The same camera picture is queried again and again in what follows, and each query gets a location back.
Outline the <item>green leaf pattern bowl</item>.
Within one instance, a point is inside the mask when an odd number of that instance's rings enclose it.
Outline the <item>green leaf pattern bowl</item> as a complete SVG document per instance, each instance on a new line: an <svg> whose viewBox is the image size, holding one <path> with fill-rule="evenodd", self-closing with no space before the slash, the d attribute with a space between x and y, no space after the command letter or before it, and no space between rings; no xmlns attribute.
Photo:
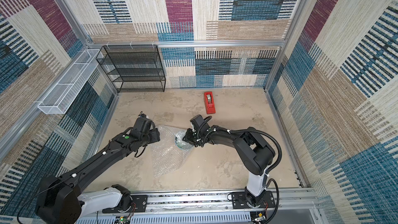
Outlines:
<svg viewBox="0 0 398 224"><path fill-rule="evenodd" d="M185 141L185 134L184 131L179 131L175 134L175 145L182 150L190 150L194 145Z"/></svg>

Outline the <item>clear bubble wrap sheet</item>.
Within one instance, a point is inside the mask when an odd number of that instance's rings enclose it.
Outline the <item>clear bubble wrap sheet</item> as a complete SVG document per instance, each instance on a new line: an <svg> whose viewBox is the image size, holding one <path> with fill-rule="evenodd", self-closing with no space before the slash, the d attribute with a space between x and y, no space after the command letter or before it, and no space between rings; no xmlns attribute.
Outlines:
<svg viewBox="0 0 398 224"><path fill-rule="evenodd" d="M168 125L160 125L158 130L160 141L150 145L154 177L179 169L194 148L193 145L182 140L186 130Z"/></svg>

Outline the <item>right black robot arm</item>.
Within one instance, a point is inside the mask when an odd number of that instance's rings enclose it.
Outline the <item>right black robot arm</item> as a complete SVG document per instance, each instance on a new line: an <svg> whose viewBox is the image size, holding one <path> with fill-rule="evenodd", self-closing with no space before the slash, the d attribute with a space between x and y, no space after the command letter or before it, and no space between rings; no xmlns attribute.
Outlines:
<svg viewBox="0 0 398 224"><path fill-rule="evenodd" d="M274 137L253 127L231 130L214 125L204 131L188 129L182 141L195 147L212 144L234 148L249 171L245 187L247 205L261 206L269 173L282 160L282 148Z"/></svg>

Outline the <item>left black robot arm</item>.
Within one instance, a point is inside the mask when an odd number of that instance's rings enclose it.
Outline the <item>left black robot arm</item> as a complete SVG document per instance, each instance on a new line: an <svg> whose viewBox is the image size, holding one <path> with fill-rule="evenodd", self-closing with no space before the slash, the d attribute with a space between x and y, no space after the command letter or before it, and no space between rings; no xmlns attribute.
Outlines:
<svg viewBox="0 0 398 224"><path fill-rule="evenodd" d="M115 136L105 148L59 177L41 179L35 214L47 224L73 224L83 212L82 192L113 164L160 141L157 128L148 132L129 129Z"/></svg>

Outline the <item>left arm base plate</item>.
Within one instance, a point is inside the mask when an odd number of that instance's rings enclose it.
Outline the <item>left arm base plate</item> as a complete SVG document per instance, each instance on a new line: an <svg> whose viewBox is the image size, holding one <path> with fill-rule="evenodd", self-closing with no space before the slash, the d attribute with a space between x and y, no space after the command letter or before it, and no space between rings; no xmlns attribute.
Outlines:
<svg viewBox="0 0 398 224"><path fill-rule="evenodd" d="M147 207L147 195L122 197L121 202L113 208L101 210L102 214L144 213Z"/></svg>

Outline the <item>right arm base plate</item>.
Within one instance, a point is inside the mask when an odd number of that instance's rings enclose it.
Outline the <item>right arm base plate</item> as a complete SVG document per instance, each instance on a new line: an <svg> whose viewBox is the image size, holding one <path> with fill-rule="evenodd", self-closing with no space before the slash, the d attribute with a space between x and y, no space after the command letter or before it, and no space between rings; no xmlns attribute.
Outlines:
<svg viewBox="0 0 398 224"><path fill-rule="evenodd" d="M257 197L250 192L236 191L229 193L227 199L232 202L234 209L276 207L276 198L271 191L267 190Z"/></svg>

